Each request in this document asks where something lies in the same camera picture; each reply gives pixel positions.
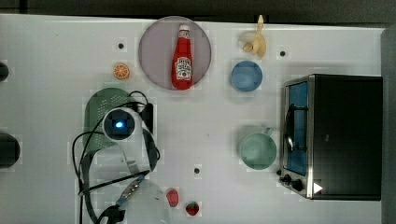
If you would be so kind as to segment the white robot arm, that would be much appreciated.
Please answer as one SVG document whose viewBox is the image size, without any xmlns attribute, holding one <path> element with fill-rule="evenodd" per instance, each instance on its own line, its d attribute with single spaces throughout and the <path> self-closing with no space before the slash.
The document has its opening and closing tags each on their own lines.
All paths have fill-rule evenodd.
<svg viewBox="0 0 396 224">
<path fill-rule="evenodd" d="M 94 224 L 170 224 L 166 197 L 147 175 L 160 154 L 153 137 L 153 105 L 85 111 L 79 195 Z"/>
</svg>

